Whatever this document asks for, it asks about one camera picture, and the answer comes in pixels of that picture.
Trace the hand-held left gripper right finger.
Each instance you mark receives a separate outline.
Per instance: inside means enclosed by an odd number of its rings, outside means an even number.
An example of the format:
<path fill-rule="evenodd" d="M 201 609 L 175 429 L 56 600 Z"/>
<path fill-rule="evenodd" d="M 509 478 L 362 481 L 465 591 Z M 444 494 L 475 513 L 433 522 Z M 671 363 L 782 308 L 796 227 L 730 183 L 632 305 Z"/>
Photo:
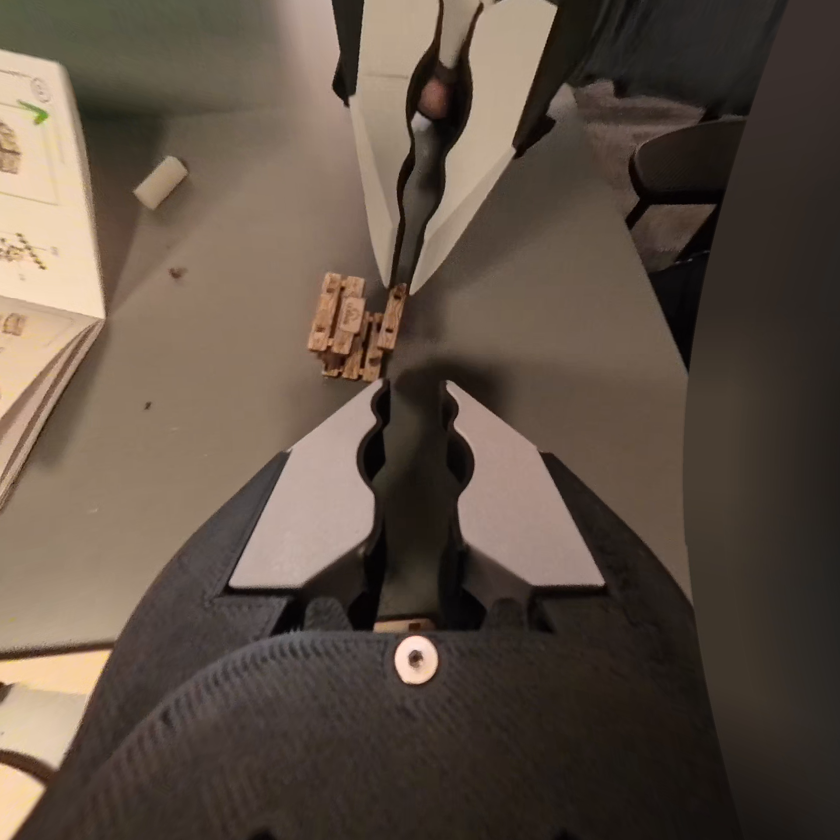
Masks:
<path fill-rule="evenodd" d="M 455 478 L 456 579 L 464 590 L 602 590 L 605 581 L 542 453 L 453 381 L 445 382 Z"/>

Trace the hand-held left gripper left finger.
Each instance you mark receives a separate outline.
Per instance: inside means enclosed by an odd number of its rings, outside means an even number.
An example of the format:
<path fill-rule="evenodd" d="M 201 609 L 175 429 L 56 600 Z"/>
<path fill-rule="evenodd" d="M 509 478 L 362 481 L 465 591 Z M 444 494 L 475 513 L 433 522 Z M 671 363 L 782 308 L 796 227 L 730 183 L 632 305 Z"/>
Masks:
<path fill-rule="evenodd" d="M 363 592 L 382 530 L 390 384 L 376 380 L 288 451 L 228 580 L 237 592 Z"/>

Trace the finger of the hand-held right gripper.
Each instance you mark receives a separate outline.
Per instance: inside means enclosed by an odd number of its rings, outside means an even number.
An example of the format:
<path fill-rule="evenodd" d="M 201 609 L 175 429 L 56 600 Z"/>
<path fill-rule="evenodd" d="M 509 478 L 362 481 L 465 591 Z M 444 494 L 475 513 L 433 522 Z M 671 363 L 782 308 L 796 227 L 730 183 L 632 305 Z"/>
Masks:
<path fill-rule="evenodd" d="M 544 1 L 445 2 L 444 56 L 462 38 L 468 104 L 445 153 L 440 201 L 423 231 L 410 293 L 441 267 L 515 155 L 514 138 L 558 13 Z"/>
<path fill-rule="evenodd" d="M 411 121 L 437 57 L 442 4 L 368 1 L 350 116 L 371 246 L 382 284 L 395 284 L 406 230 L 404 192 L 415 164 Z"/>

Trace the small wooden model part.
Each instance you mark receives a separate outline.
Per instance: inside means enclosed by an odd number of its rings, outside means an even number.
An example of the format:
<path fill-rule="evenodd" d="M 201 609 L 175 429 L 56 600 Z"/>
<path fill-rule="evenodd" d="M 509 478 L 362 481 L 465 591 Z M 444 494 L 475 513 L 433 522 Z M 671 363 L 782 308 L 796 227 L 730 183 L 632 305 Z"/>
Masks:
<path fill-rule="evenodd" d="M 408 297 L 406 283 L 400 283 L 389 290 L 377 339 L 379 350 L 383 352 L 394 350 Z"/>

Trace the wooden block assembly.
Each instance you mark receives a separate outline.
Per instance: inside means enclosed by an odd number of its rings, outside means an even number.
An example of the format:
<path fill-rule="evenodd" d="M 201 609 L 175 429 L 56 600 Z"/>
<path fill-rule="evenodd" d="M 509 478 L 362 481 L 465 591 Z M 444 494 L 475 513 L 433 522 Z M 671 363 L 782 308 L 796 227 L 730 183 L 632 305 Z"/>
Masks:
<path fill-rule="evenodd" d="M 373 383 L 382 377 L 391 352 L 377 348 L 384 311 L 368 308 L 363 278 L 327 273 L 308 333 L 308 351 L 318 357 L 322 376 Z"/>

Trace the black office chair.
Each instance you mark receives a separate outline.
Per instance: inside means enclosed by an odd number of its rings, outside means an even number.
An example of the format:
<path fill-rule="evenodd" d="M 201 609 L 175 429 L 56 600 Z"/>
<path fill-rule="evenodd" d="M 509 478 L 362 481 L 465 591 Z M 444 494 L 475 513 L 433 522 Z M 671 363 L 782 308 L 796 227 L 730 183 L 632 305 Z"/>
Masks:
<path fill-rule="evenodd" d="M 676 261 L 709 253 L 747 121 L 702 121 L 640 144 L 628 162 L 637 202 L 626 217 L 627 227 L 633 228 L 652 206 L 709 205 L 710 215 Z"/>

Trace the small white cylinder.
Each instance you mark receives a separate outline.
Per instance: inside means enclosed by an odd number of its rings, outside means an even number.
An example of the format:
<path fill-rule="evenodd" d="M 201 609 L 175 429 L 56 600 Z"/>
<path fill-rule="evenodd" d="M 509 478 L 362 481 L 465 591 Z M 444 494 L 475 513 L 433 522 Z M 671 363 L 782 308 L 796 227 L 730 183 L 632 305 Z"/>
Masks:
<path fill-rule="evenodd" d="M 133 189 L 133 195 L 144 208 L 154 211 L 173 194 L 187 176 L 185 164 L 180 159 L 168 155 Z"/>

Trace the wooden sheet with curved cutouts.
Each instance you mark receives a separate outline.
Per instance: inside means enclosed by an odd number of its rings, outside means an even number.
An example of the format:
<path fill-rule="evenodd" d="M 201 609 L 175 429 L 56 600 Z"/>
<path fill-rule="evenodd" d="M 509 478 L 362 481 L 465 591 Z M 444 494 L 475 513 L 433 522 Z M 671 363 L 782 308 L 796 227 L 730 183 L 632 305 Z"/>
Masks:
<path fill-rule="evenodd" d="M 2 839 L 16 834 L 58 771 L 110 654 L 2 661 Z"/>

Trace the white instruction booklet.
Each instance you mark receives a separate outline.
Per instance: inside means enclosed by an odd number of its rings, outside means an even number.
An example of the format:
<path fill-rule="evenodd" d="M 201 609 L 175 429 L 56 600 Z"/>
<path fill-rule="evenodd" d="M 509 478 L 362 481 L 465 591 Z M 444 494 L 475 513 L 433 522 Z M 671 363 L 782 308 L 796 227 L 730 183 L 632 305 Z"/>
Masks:
<path fill-rule="evenodd" d="M 1 505 L 106 319 L 67 70 L 1 51 Z"/>

